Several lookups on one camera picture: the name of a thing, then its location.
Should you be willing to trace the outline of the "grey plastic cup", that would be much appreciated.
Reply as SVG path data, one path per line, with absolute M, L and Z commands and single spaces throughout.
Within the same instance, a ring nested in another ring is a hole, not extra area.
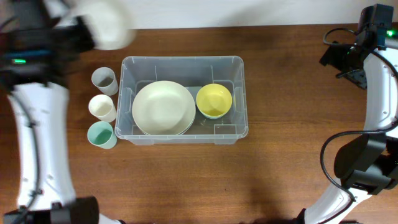
M 119 90 L 116 75 L 114 71 L 108 67 L 97 68 L 92 73 L 91 82 L 103 94 L 108 96 L 115 95 Z

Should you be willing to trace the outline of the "small white bowl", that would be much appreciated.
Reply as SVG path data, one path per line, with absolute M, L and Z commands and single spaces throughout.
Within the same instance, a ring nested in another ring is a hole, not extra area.
M 95 49 L 123 49 L 136 37 L 132 13 L 121 0 L 77 1 L 72 12 L 88 26 Z

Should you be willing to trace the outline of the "cream plastic cup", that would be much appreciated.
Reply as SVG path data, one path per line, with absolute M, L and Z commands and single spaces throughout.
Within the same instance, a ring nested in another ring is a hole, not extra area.
M 116 119 L 116 108 L 108 95 L 96 95 L 88 103 L 89 112 L 101 121 L 111 123 Z

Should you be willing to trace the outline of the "mint green plastic cup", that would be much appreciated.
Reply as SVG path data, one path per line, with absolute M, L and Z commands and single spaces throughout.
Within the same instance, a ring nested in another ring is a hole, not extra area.
M 98 121 L 90 126 L 87 132 L 89 142 L 102 149 L 111 149 L 117 144 L 113 127 L 104 121 Z

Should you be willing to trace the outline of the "cream white bowl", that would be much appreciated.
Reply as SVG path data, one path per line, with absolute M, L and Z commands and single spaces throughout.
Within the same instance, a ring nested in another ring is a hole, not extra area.
M 193 123 L 196 105 L 192 94 L 181 84 L 157 81 L 138 92 L 132 117 L 147 135 L 183 134 Z

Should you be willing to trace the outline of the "small yellow bowl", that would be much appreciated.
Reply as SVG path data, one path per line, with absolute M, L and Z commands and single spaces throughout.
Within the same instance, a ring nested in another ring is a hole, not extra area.
M 232 107 L 232 94 L 223 85 L 212 83 L 203 86 L 196 96 L 199 111 L 209 115 L 227 113 Z

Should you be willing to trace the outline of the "small mint green bowl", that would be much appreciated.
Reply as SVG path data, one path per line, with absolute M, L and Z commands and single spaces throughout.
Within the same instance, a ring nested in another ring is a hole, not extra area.
M 202 111 L 200 111 L 200 112 L 204 117 L 209 118 L 209 119 L 219 119 L 227 114 L 227 113 L 223 113 L 223 114 L 219 114 L 219 115 L 209 115 L 209 114 L 206 114 L 205 112 L 202 112 Z

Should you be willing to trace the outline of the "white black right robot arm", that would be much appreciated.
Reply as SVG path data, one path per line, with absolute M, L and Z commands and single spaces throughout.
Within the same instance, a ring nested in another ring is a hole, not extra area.
M 397 185 L 397 49 L 370 51 L 361 68 L 367 81 L 364 130 L 337 133 L 324 142 L 320 165 L 331 184 L 300 212 L 296 223 L 340 223 L 358 204 Z M 337 152 L 331 177 L 325 167 L 326 147 L 348 135 L 356 139 Z

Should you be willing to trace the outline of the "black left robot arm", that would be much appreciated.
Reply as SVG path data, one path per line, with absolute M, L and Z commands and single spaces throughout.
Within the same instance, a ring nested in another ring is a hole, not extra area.
M 11 1 L 17 27 L 2 30 L 1 86 L 16 119 L 17 208 L 4 223 L 111 223 L 95 197 L 78 198 L 68 161 L 67 76 L 83 52 L 134 39 L 121 1 Z

